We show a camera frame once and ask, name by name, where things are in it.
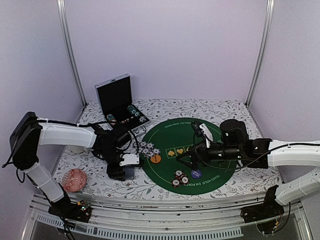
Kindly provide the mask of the purple small blind button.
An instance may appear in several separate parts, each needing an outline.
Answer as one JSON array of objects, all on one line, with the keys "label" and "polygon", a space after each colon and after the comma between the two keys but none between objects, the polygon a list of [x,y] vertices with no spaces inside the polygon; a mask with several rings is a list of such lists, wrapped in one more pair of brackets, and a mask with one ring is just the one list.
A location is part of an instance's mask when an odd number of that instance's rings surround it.
[{"label": "purple small blind button", "polygon": [[192,170],[190,174],[193,179],[200,179],[202,177],[202,172],[199,169]]}]

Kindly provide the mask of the red black 100 chip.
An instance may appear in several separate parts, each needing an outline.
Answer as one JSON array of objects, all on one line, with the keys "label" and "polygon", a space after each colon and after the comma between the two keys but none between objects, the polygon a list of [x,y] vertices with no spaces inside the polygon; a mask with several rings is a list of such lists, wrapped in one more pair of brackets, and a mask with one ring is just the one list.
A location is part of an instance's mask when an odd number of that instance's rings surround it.
[{"label": "red black 100 chip", "polygon": [[184,172],[182,170],[180,170],[180,169],[177,169],[177,170],[174,171],[174,177],[177,178],[177,179],[180,178],[183,175],[184,175]]}]

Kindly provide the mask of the orange big blind button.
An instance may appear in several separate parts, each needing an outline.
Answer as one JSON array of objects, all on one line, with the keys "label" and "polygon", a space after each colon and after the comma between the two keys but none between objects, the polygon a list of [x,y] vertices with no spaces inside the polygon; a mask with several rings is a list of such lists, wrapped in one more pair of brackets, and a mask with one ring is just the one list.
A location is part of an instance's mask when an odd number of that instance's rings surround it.
[{"label": "orange big blind button", "polygon": [[153,164],[158,164],[158,163],[161,162],[161,160],[162,160],[162,158],[161,158],[161,156],[158,155],[158,154],[156,154],[156,155],[154,155],[154,156],[152,156],[152,157],[150,158],[150,161],[151,161]]}]

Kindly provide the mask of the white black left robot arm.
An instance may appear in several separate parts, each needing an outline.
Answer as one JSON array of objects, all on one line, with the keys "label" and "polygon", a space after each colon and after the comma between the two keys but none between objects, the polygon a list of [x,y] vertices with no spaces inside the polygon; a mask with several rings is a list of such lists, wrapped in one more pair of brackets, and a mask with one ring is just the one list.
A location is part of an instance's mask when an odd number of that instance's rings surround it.
[{"label": "white black left robot arm", "polygon": [[129,130],[120,125],[104,130],[99,123],[81,125],[49,120],[38,118],[29,111],[10,135],[11,154],[2,167],[13,164],[24,172],[63,217],[70,217],[75,211],[74,204],[63,187],[39,162],[38,147],[62,145],[91,149],[94,156],[106,161],[107,174],[111,179],[124,180],[123,168],[140,162],[138,154],[125,153],[121,149],[131,137]]}]

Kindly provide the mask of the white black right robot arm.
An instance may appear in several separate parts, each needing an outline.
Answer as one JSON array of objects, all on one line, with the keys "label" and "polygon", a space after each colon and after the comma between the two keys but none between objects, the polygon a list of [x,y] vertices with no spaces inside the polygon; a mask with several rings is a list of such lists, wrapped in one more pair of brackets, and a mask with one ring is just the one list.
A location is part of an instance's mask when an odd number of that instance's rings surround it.
[{"label": "white black right robot arm", "polygon": [[214,141],[212,133],[204,123],[195,120],[191,123],[194,136],[202,138],[176,160],[192,170],[202,163],[240,161],[246,168],[269,168],[280,166],[308,166],[314,169],[288,183],[269,188],[264,203],[258,213],[269,218],[279,206],[312,194],[320,189],[320,142],[280,141],[271,138],[250,139],[244,122],[228,119],[219,129],[221,141]]}]

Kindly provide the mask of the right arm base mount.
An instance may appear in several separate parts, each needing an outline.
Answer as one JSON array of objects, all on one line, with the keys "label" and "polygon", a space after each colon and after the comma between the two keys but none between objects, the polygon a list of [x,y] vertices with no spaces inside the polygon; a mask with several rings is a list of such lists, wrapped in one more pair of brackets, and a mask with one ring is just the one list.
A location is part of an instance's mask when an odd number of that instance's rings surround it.
[{"label": "right arm base mount", "polygon": [[240,216],[245,223],[257,222],[269,218],[279,217],[272,221],[262,222],[257,224],[257,229],[265,235],[273,234],[285,213],[283,206],[279,205],[273,196],[265,197],[263,203],[243,207],[240,211]]}]

